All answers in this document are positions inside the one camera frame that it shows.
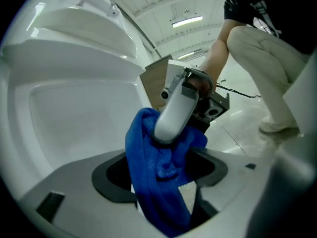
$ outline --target person's leg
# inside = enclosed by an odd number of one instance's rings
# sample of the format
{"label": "person's leg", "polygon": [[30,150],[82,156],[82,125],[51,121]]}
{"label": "person's leg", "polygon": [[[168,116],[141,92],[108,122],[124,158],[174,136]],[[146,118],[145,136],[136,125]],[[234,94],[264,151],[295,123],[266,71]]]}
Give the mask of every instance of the person's leg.
{"label": "person's leg", "polygon": [[270,111],[260,129],[276,132],[294,126],[293,116],[282,97],[309,56],[267,32],[247,26],[233,28],[227,46],[233,58],[254,80]]}

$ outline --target white floor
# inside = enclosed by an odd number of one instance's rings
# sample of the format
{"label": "white floor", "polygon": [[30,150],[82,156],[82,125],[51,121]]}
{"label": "white floor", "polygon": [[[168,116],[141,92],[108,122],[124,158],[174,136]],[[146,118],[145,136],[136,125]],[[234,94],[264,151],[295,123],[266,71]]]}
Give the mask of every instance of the white floor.
{"label": "white floor", "polygon": [[[232,58],[229,59],[220,79],[221,85],[247,95],[259,95],[250,75]],[[227,91],[221,89],[221,95]],[[261,98],[247,97],[230,93],[230,109],[213,121],[206,131],[207,148],[231,154],[260,157],[273,154],[281,142],[296,136],[297,129],[265,134],[259,131],[259,123],[268,114]]]}

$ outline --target blue towel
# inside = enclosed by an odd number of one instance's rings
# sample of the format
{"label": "blue towel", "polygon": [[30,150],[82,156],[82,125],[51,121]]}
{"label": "blue towel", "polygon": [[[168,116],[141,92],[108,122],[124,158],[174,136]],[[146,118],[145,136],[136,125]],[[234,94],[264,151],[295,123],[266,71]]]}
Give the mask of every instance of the blue towel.
{"label": "blue towel", "polygon": [[139,110],[125,137],[125,154],[145,217],[166,236],[175,237],[189,231],[191,217],[178,190],[193,180],[185,172],[185,156],[192,146],[205,147],[207,138],[186,126],[172,148],[158,147],[151,138],[158,117],[154,109]]}

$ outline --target black plastic part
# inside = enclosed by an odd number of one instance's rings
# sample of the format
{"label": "black plastic part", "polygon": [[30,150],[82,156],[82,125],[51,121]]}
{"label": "black plastic part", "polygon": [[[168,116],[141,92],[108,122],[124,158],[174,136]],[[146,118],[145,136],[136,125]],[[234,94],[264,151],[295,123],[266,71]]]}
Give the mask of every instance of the black plastic part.
{"label": "black plastic part", "polygon": [[131,190],[131,178],[125,153],[122,153],[95,168],[92,174],[95,189],[115,203],[136,202]]}
{"label": "black plastic part", "polygon": [[[186,170],[198,187],[213,186],[228,172],[223,161],[199,151],[190,150],[186,155],[186,163]],[[92,174],[92,183],[102,196],[112,202],[132,203],[137,200],[130,191],[131,177],[125,153],[97,166]]]}
{"label": "black plastic part", "polygon": [[218,211],[212,205],[202,199],[201,190],[197,189],[194,209],[190,221],[190,229],[200,226],[202,223],[206,222],[217,213]]}
{"label": "black plastic part", "polygon": [[216,110],[216,109],[210,110],[210,111],[208,112],[208,114],[209,114],[210,116],[217,115],[217,114],[218,114],[218,110]]}
{"label": "black plastic part", "polygon": [[190,116],[186,125],[194,127],[196,129],[200,130],[202,133],[205,133],[206,130],[210,127],[209,122],[204,122],[203,120],[197,118],[194,115]]}
{"label": "black plastic part", "polygon": [[197,106],[194,110],[195,114],[204,114],[210,108],[210,99],[213,103],[217,103],[219,106],[222,107],[222,111],[218,113],[217,117],[223,115],[230,109],[230,102],[229,102],[229,94],[227,93],[226,98],[222,97],[217,92],[213,92],[209,95],[209,98],[203,98],[198,101]]}
{"label": "black plastic part", "polygon": [[61,193],[50,192],[36,209],[37,213],[51,223],[64,198]]}
{"label": "black plastic part", "polygon": [[249,163],[248,165],[246,165],[246,168],[254,170],[256,166],[257,166],[256,164]]}
{"label": "black plastic part", "polygon": [[161,95],[161,97],[162,97],[164,100],[166,100],[166,99],[168,98],[168,93],[166,93],[166,92],[162,92],[160,95]]}

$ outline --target ceiling light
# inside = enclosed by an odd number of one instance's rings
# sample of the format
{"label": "ceiling light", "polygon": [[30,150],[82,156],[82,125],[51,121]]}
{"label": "ceiling light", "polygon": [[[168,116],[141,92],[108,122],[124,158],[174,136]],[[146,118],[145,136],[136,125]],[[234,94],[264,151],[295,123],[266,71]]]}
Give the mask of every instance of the ceiling light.
{"label": "ceiling light", "polygon": [[188,53],[188,54],[185,54],[185,55],[183,55],[183,56],[180,56],[180,57],[178,57],[178,59],[182,59],[182,58],[191,56],[193,53],[195,53],[195,52],[190,52],[190,53]]}
{"label": "ceiling light", "polygon": [[182,25],[185,25],[185,24],[188,24],[188,23],[192,23],[192,22],[195,22],[195,21],[199,21],[199,20],[202,20],[202,19],[203,19],[203,16],[198,16],[198,17],[194,17],[194,18],[184,19],[182,21],[178,21],[176,23],[173,23],[172,27],[175,28],[175,27],[182,26]]}

